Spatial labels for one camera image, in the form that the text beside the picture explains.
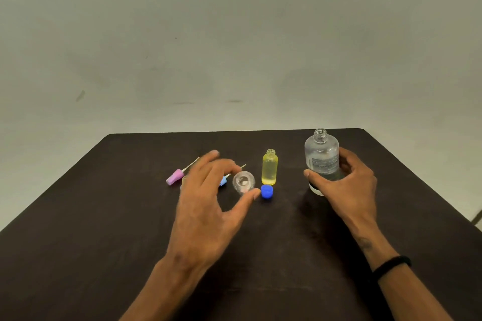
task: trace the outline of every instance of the person's left hand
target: person's left hand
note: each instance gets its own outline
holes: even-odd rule
[[[214,150],[199,159],[181,189],[165,258],[185,270],[207,270],[220,258],[261,193],[250,190],[233,209],[223,212],[217,202],[221,179],[241,168],[232,160],[215,160],[218,156]]]

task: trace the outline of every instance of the black wristband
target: black wristband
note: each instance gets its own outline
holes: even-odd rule
[[[375,269],[372,273],[372,280],[373,282],[378,282],[378,280],[387,274],[391,269],[396,267],[397,265],[400,264],[407,264],[409,267],[412,266],[412,261],[410,260],[409,257],[404,257],[404,256],[398,256],[398,257],[393,257],[390,260],[386,261],[382,265],[380,265],[377,269]]]

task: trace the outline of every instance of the tattoo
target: tattoo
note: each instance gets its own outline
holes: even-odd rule
[[[372,249],[372,243],[369,239],[365,239],[364,237],[359,237],[357,239],[357,242],[362,251],[370,251]]]

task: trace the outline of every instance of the bottle with yellow liquid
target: bottle with yellow liquid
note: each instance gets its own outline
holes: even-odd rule
[[[263,156],[263,169],[261,171],[261,181],[263,184],[273,185],[276,183],[276,171],[278,170],[278,157],[275,151],[270,148]]]

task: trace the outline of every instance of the light blue cap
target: light blue cap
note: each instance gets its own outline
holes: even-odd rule
[[[264,199],[270,199],[273,196],[273,187],[269,184],[261,186],[261,196]]]

